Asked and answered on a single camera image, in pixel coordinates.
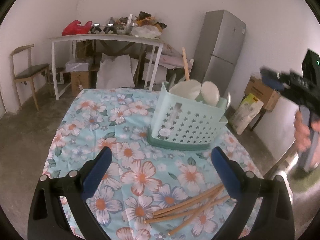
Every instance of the refrigerator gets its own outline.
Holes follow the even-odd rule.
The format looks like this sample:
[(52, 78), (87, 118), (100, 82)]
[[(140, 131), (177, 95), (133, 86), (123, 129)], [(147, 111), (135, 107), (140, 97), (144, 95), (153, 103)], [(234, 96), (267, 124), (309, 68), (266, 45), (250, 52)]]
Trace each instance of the refrigerator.
[(224, 96), (244, 42), (246, 24), (226, 10), (205, 14), (190, 78), (211, 81)]

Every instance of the chopstick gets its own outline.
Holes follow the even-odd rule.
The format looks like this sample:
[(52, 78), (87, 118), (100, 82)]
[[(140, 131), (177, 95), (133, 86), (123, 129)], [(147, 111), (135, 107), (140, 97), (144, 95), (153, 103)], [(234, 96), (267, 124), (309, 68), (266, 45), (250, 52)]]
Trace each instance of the chopstick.
[(183, 64), (184, 64), (184, 75), (186, 76), (186, 81), (188, 81), (190, 80), (190, 76), (189, 76), (187, 54), (184, 47), (182, 47), (182, 56), (183, 56)]
[(212, 192), (214, 192), (219, 187), (223, 187), (222, 183), (220, 183), (220, 184), (218, 184), (218, 185), (206, 190), (205, 192), (199, 194), (198, 196), (190, 198), (187, 201), (184, 201), (184, 202), (179, 203), (177, 205), (174, 205), (172, 207), (168, 207), (168, 208), (165, 208), (165, 209), (157, 210), (157, 211), (153, 212), (153, 216), (154, 216), (154, 218), (163, 217), (165, 215), (169, 215), (169, 214), (177, 212), (177, 209), (180, 208), (180, 207), (183, 207), (180, 210), (183, 210), (183, 209), (185, 209), (187, 207), (190, 207), (190, 206), (192, 206), (192, 205), (194, 205), (194, 204), (196, 204), (196, 203), (198, 203), (200, 201), (203, 201), (203, 200), (207, 199), (212, 194)]
[(184, 228), (186, 225), (188, 225), (193, 219), (195, 219), (201, 212), (208, 209), (212, 205), (212, 203), (214, 202), (214, 199), (217, 197), (217, 195), (219, 195), (223, 190), (224, 190), (224, 187), (221, 190), (219, 190), (217, 193), (215, 193), (212, 197), (210, 197), (208, 202), (205, 205), (203, 205), (202, 207), (200, 207), (199, 209), (197, 209), (191, 215), (191, 217), (189, 217), (186, 221), (184, 221), (181, 225), (179, 225), (175, 229), (168, 232), (168, 236), (172, 236), (175, 233), (177, 233), (178, 231), (180, 231), (182, 228)]
[[(224, 197), (222, 198), (219, 198), (215, 201), (213, 201), (210, 205), (210, 207), (212, 206), (215, 206), (215, 205), (219, 205), (219, 204), (222, 204), (224, 203), (225, 201), (227, 201), (228, 199), (230, 198), (229, 195), (225, 195)], [(172, 219), (176, 219), (176, 218), (179, 218), (179, 217), (184, 217), (184, 216), (188, 216), (188, 215), (191, 215), (193, 214), (194, 212), (196, 212), (197, 209), (191, 209), (187, 212), (183, 212), (183, 213), (179, 213), (179, 214), (176, 214), (176, 215), (173, 215), (173, 216), (169, 216), (169, 217), (160, 217), (160, 218), (152, 218), (152, 219), (146, 219), (144, 221), (145, 224), (150, 224), (150, 223), (157, 223), (157, 222), (163, 222), (163, 221), (167, 221), (167, 220), (172, 220)]]

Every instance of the chair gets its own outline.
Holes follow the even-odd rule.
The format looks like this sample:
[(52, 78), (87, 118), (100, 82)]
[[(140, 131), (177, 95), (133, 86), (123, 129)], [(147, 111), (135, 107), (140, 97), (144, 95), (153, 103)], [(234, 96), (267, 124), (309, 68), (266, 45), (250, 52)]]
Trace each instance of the chair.
[[(36, 75), (45, 72), (46, 80), (47, 80), (47, 83), (49, 85), (49, 91), (50, 91), (51, 95), (52, 95), (52, 89), (51, 89), (51, 86), (50, 86), (49, 64), (40, 64), (40, 65), (35, 65), (35, 66), (31, 65), (31, 48), (34, 47), (34, 46), (35, 46), (34, 44), (31, 44), (31, 45), (18, 47), (10, 54), (10, 56), (11, 56), (11, 71), (12, 71), (12, 77), (13, 77), (14, 83), (24, 82), (25, 85), (26, 85), (27, 81), (30, 82), (33, 100), (35, 101), (36, 108), (39, 111), (39, 106), (38, 106), (38, 102), (37, 102), (37, 99), (36, 99), (36, 90), (35, 90), (35, 84), (33, 82), (33, 78)], [(26, 50), (26, 49), (28, 50), (28, 68), (26, 70), (22, 71), (21, 73), (19, 73), (18, 75), (15, 75), (15, 73), (14, 73), (14, 65), (13, 65), (13, 56), (15, 54), (18, 54), (18, 53)], [(20, 98), (19, 98), (19, 94), (18, 94), (18, 90), (17, 90), (17, 85), (16, 84), (14, 85), (13, 90), (15, 92), (17, 101), (19, 102), (19, 107), (21, 107), (21, 102), (20, 102)]]

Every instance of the floral tablecloth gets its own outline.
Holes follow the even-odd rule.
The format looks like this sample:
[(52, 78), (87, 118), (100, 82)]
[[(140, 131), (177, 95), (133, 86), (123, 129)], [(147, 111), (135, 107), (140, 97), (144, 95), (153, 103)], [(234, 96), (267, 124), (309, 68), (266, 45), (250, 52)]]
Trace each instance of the floral tablecloth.
[[(111, 239), (212, 239), (235, 206), (234, 200), (202, 212), (171, 237), (167, 232), (188, 217), (144, 224), (153, 211), (180, 203), (221, 182), (211, 163), (211, 151), (172, 151), (147, 143), (147, 127), (157, 97), (157, 92), (146, 90), (82, 90), (56, 132), (43, 173), (50, 178), (64, 177), (108, 146), (113, 153), (112, 163), (87, 204)], [(215, 146), (245, 171), (261, 176), (227, 128), (212, 143)], [(61, 202), (73, 233), (83, 237), (66, 198), (61, 197)], [(243, 235), (250, 231), (258, 209), (257, 202)]]

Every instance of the gray handle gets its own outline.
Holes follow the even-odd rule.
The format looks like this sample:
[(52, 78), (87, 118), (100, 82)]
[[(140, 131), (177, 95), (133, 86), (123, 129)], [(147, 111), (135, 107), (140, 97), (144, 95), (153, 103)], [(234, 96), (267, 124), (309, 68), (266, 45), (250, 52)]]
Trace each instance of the gray handle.
[(300, 106), (300, 111), (302, 113), (302, 123), (308, 126), (310, 129), (311, 146), (305, 152), (299, 153), (297, 165), (300, 168), (304, 169), (305, 172), (309, 172), (311, 169), (311, 162), (315, 154), (315, 150), (317, 148), (319, 140), (319, 133), (311, 128), (311, 124), (314, 121), (318, 121), (320, 118), (317, 114), (310, 112), (310, 110), (306, 106)]

